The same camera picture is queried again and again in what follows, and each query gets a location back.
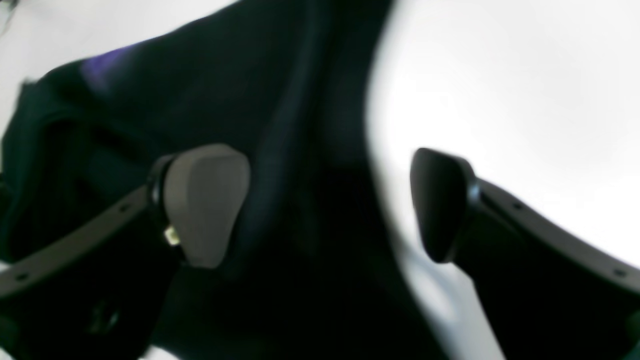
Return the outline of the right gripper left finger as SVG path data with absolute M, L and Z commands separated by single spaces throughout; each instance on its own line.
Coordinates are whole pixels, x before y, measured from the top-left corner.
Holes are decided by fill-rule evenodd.
M 159 158 L 146 184 L 1 272 L 1 349 L 141 358 L 179 267 L 222 263 L 249 187 L 249 159 L 226 144 Z

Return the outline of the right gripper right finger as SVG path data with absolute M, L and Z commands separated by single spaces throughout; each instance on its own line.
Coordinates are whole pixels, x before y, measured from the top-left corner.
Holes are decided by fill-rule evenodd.
M 637 360 L 639 269 L 558 227 L 464 159 L 419 148 L 423 248 L 471 278 L 507 360 Z

